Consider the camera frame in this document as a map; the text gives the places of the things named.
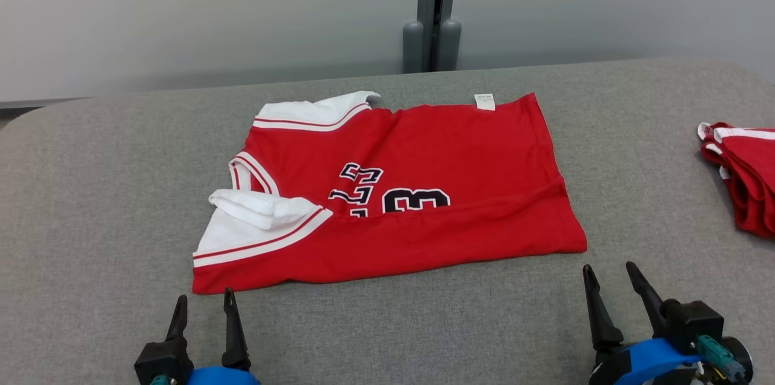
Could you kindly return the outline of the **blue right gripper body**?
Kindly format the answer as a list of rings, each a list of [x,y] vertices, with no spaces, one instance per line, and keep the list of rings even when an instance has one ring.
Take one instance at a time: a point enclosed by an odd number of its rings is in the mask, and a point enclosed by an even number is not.
[[[664,338],[648,339],[607,355],[593,368],[590,385],[643,385],[680,365],[700,361],[700,355],[684,355]]]

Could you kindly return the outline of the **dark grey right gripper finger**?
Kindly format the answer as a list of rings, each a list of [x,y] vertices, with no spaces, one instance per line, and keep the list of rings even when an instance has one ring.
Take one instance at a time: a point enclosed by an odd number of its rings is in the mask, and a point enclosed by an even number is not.
[[[636,263],[626,262],[625,268],[627,269],[629,280],[632,283],[632,288],[641,297],[643,306],[647,311],[648,321],[653,330],[653,337],[662,337],[662,331],[665,327],[665,318],[661,313],[661,297],[648,282],[647,278],[645,278],[645,275],[642,274]]]
[[[621,350],[624,337],[609,316],[600,295],[600,284],[590,264],[583,267],[583,280],[593,349],[596,352]]]

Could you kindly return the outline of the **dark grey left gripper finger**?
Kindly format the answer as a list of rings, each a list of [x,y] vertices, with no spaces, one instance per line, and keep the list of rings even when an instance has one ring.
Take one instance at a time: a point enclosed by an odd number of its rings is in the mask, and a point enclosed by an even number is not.
[[[184,339],[188,324],[188,297],[180,295],[174,308],[171,324],[167,330],[167,340]]]
[[[221,364],[229,369],[250,369],[250,358],[240,311],[232,288],[226,288],[223,299],[226,316],[225,351]]]

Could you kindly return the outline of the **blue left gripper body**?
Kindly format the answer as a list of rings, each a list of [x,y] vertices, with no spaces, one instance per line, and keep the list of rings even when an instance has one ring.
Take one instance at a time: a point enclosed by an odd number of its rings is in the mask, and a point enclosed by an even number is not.
[[[186,385],[261,385],[249,371],[224,366],[194,369]]]

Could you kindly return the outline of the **red shorts white side stripes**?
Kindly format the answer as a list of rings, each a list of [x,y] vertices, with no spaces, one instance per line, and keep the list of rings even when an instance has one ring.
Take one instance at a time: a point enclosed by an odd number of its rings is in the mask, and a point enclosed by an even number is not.
[[[697,134],[701,155],[719,167],[736,227],[775,239],[775,128],[700,123]]]

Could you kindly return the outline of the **red basketball jersey white sleeves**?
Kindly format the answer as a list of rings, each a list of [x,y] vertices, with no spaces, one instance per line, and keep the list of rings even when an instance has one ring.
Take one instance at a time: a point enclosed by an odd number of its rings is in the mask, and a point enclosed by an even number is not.
[[[340,283],[587,250],[534,94],[264,105],[192,255],[192,292]]]

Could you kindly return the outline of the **grey fabric sofa cushion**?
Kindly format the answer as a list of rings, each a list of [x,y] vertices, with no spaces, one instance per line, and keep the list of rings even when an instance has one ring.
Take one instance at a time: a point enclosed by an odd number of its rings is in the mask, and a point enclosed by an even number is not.
[[[650,337],[625,262],[703,300],[775,385],[775,242],[737,231],[697,125],[775,127],[775,82],[650,59],[102,96],[0,130],[0,385],[137,385],[191,288],[208,195],[266,102],[371,90],[387,108],[534,92],[583,255],[236,294],[263,385],[585,385],[590,263],[628,341]]]

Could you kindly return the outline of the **grey metal partition post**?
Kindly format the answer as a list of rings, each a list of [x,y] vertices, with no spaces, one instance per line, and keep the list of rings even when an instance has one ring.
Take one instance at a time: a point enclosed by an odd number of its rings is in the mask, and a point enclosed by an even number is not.
[[[462,24],[453,0],[417,0],[416,18],[403,27],[403,73],[457,69]]]

